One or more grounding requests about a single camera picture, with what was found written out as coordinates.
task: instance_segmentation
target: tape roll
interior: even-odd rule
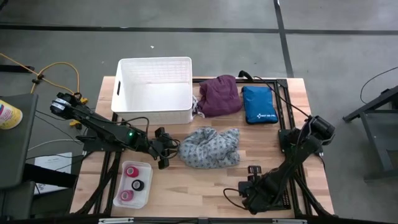
[[[123,202],[131,201],[133,195],[134,195],[134,192],[132,190],[123,190],[120,193],[120,200],[122,200]]]
[[[129,177],[138,177],[138,175],[139,175],[138,169],[135,168],[134,166],[127,167],[125,172],[126,172],[126,175]]]
[[[141,191],[144,189],[145,184],[141,180],[135,180],[131,183],[131,187],[136,191]]]

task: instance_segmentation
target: wooden table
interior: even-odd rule
[[[310,114],[310,107],[303,79],[288,78],[287,82],[289,85],[291,102],[304,112]],[[243,84],[238,84],[239,92],[242,86]],[[96,112],[108,119],[111,119],[113,113],[111,111],[113,87],[114,77],[104,77],[96,106]],[[198,84],[193,84],[193,94],[200,99]],[[283,107],[285,114],[287,114],[285,104],[283,104]],[[296,126],[301,128],[305,116],[294,109],[294,118]],[[265,173],[279,166],[284,161],[284,155],[280,152],[279,140],[277,138],[277,131],[280,129],[280,124],[246,124],[244,110],[242,109],[238,113],[216,118],[201,118],[196,116],[190,124],[165,125],[165,130],[170,133],[173,138],[182,141],[186,135],[202,126],[211,126],[217,131],[239,128],[239,154],[241,156],[239,165],[227,169],[193,169],[186,166],[177,156],[170,160],[169,168],[159,170],[157,168],[157,161],[154,161],[150,155],[127,150],[122,153],[121,164],[124,161],[148,162],[154,170],[149,200],[144,208],[137,210],[113,206],[112,216],[220,218],[294,217],[293,210],[268,211],[258,213],[257,215],[251,215],[248,211],[231,205],[223,196],[224,188],[232,187],[236,189],[239,181],[246,180],[248,166],[261,166],[263,173]],[[158,127],[159,126],[150,126],[150,138],[154,137],[154,131]],[[103,158],[103,152],[94,152],[83,161],[71,212],[75,212],[81,208],[97,187]],[[304,170],[309,189],[324,208],[330,213],[333,213],[333,206],[331,204],[328,183],[326,181],[322,162],[319,158],[310,156],[304,162]],[[120,165],[115,195],[118,190],[121,173],[122,170]],[[108,187],[104,191],[101,211],[106,205],[105,200],[108,197]],[[304,212],[302,194],[298,186],[297,189],[300,208]],[[229,192],[228,195],[231,195],[231,199],[236,203],[240,203],[242,200],[242,198],[238,197],[234,192]]]

